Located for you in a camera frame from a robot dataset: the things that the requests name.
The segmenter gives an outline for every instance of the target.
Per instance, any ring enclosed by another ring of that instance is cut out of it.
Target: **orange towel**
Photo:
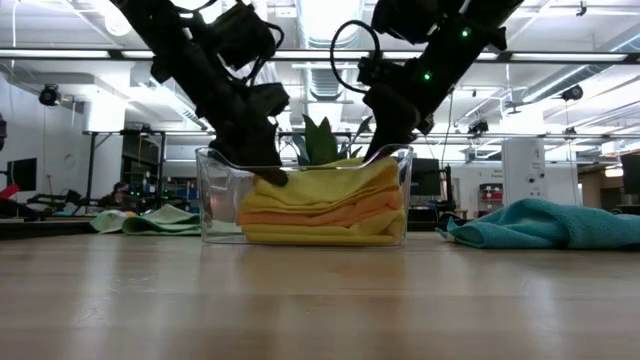
[[[277,212],[242,212],[238,215],[238,225],[301,225],[301,226],[343,226],[350,227],[362,220],[385,212],[402,208],[402,193],[388,190],[369,197],[356,199],[337,209],[322,214],[285,214]]]

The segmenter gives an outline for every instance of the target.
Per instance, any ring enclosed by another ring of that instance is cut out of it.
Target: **blue microfiber cloth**
[[[481,249],[625,249],[640,245],[640,216],[524,199],[462,226],[445,238]]]

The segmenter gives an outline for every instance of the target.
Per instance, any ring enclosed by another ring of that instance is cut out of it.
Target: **yellow towel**
[[[362,158],[327,166],[362,165]],[[284,187],[255,177],[254,190],[245,197],[243,212],[320,214],[385,190],[398,189],[398,163],[385,158],[357,170],[309,170],[289,173]]]
[[[328,166],[351,167],[362,159],[342,160]],[[398,163],[385,158],[353,170],[309,170],[289,174],[285,187],[277,187],[256,177],[254,190],[243,201],[239,219],[277,214],[322,217],[348,205],[355,205],[377,194],[399,191]],[[349,212],[345,216],[358,215]],[[389,211],[372,212],[369,217],[344,219],[344,226],[275,225],[244,222],[242,230],[249,242],[392,245],[406,229],[404,206]]]

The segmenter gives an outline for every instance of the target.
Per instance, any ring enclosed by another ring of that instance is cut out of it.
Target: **wooden table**
[[[633,253],[0,242],[2,359],[638,359]]]

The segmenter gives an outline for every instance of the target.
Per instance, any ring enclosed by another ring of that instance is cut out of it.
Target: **green cloth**
[[[128,216],[121,211],[100,213],[91,226],[101,234],[122,231],[126,235],[200,235],[200,215],[165,205],[144,216]]]

